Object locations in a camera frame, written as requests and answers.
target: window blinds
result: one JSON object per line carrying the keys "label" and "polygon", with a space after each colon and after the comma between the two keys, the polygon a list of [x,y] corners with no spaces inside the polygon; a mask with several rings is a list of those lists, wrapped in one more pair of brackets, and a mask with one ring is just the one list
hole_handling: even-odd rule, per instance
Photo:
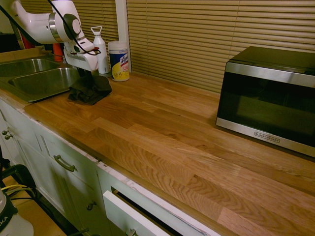
{"label": "window blinds", "polygon": [[314,52],[315,1],[127,0],[132,70],[220,92],[248,46]]}
{"label": "window blinds", "polygon": [[[93,26],[103,26],[102,38],[105,43],[118,40],[115,0],[73,0],[80,16],[82,30],[91,42]],[[22,6],[30,13],[52,12],[47,0],[21,0]]]}

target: floor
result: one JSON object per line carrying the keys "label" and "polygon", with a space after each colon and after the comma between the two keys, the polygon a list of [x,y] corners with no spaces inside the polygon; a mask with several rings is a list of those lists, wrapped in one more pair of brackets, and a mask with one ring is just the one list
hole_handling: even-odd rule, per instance
{"label": "floor", "polygon": [[[12,177],[3,180],[6,186],[17,184]],[[21,191],[12,198],[29,198],[25,191]],[[58,225],[33,200],[13,200],[21,217],[29,221],[34,228],[34,236],[66,236]]]}

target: lysol wipes container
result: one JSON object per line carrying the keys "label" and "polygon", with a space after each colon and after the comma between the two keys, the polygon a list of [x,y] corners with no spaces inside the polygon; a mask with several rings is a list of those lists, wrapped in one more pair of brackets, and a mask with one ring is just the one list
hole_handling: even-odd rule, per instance
{"label": "lysol wipes container", "polygon": [[95,26],[91,27],[91,30],[93,34],[95,35],[94,39],[94,46],[99,48],[100,54],[97,54],[97,62],[98,62],[98,72],[100,74],[106,74],[109,73],[109,66],[108,66],[108,60],[107,60],[107,52],[106,52],[106,46],[105,42],[100,36],[102,31],[102,26]]}
{"label": "lysol wipes container", "polygon": [[112,80],[126,81],[129,79],[128,47],[126,42],[108,43]]}

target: yellow label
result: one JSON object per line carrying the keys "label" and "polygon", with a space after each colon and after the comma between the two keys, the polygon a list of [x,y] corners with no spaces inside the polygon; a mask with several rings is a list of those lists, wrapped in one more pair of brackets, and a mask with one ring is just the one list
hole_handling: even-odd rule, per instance
{"label": "yellow label", "polygon": [[126,80],[129,79],[129,68],[128,63],[120,66],[120,62],[115,64],[112,68],[112,75],[115,80]]}

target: stainless steel sink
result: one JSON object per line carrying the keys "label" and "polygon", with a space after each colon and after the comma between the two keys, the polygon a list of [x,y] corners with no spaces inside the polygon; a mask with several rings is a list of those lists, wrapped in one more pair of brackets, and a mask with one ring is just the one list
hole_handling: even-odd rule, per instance
{"label": "stainless steel sink", "polygon": [[0,77],[29,75],[38,71],[58,68],[59,64],[47,59],[29,59],[0,64]]}
{"label": "stainless steel sink", "polygon": [[53,56],[0,64],[0,87],[28,102],[68,91],[80,78],[77,69],[51,60]]}

